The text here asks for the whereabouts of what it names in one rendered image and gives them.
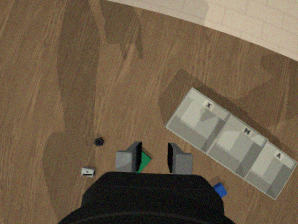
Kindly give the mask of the black hex nut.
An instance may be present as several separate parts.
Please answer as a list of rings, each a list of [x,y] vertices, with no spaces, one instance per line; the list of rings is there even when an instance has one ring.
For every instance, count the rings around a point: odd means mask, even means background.
[[[94,144],[98,147],[98,146],[102,146],[103,145],[104,140],[102,138],[97,138],[94,141]]]

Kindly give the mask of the green block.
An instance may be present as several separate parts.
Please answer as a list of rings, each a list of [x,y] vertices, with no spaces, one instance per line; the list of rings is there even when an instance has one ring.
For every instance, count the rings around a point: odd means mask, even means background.
[[[143,168],[150,162],[150,160],[151,158],[145,152],[142,151],[142,162],[138,172],[135,173],[140,173],[143,170]]]

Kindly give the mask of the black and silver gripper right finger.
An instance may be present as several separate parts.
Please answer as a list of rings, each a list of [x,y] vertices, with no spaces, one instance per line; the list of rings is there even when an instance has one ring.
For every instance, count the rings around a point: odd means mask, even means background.
[[[168,143],[167,164],[170,173],[192,175],[193,155],[184,153],[176,143]]]

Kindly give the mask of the blue and white eraser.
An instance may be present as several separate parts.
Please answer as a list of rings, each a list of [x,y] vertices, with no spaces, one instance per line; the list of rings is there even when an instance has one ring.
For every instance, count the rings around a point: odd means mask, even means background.
[[[216,190],[216,192],[222,197],[224,197],[227,193],[223,185],[219,182],[216,185],[213,186],[213,188]]]

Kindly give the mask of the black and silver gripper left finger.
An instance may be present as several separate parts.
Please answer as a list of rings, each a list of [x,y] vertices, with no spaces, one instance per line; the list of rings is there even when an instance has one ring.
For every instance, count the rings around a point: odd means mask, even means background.
[[[126,150],[116,152],[115,172],[138,172],[142,162],[142,142],[134,142]]]

